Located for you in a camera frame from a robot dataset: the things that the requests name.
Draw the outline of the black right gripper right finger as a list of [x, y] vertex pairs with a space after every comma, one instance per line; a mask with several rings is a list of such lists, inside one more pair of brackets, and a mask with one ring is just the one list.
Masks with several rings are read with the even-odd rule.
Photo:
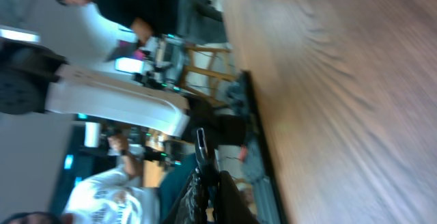
[[227, 171], [219, 173], [214, 196], [214, 220], [217, 224], [259, 224]]

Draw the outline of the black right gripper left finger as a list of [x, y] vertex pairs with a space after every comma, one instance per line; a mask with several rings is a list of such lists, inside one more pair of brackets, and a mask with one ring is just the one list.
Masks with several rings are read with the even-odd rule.
[[199, 169], [192, 171], [163, 224], [207, 224], [208, 187]]

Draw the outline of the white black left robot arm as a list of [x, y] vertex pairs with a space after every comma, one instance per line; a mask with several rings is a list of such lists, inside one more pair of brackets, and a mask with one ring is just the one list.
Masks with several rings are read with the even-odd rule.
[[152, 128], [194, 142], [202, 128], [209, 143], [244, 144], [246, 124], [217, 115], [204, 98], [150, 89], [70, 65], [63, 56], [28, 42], [1, 40], [1, 112], [84, 113]]

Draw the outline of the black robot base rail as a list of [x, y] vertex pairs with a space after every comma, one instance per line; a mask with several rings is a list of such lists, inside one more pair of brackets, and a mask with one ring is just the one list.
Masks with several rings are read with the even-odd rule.
[[267, 224], [288, 224], [274, 175], [272, 157], [260, 120], [250, 72], [241, 72], [238, 82], [242, 88], [242, 114], [250, 130], [242, 172], [246, 180], [252, 184], [258, 220], [260, 223]]

